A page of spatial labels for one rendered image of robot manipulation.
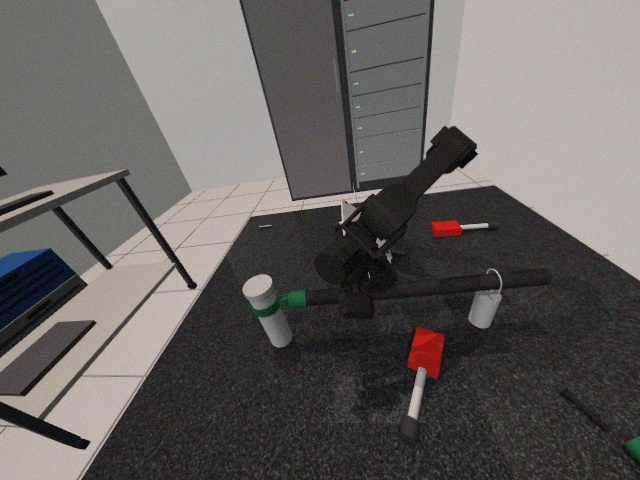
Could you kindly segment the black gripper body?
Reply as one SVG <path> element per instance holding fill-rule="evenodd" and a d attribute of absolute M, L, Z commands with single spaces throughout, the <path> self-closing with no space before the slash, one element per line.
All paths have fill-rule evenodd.
<path fill-rule="evenodd" d="M 340 316 L 342 318 L 372 319 L 374 316 L 373 298 L 367 293 L 366 287 L 362 285 L 362 282 L 369 281 L 368 269 L 373 268 L 373 265 L 372 257 L 366 261 L 361 261 L 344 280 L 346 292 L 340 294 L 339 298 Z"/>

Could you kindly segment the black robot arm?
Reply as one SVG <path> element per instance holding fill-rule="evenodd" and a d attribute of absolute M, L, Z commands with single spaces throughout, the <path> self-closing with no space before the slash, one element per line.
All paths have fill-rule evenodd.
<path fill-rule="evenodd" d="M 426 158 L 399 184 L 371 194 L 340 226 L 346 233 L 314 260 L 319 276 L 340 285 L 361 263 L 372 257 L 367 287 L 390 287 L 398 275 L 386 253 L 405 235 L 406 222 L 416 213 L 417 200 L 442 175 L 463 169 L 478 155 L 477 144 L 457 127 L 444 126 L 430 141 Z M 351 222 L 359 213 L 358 220 Z M 377 238 L 388 240 L 380 247 Z"/>

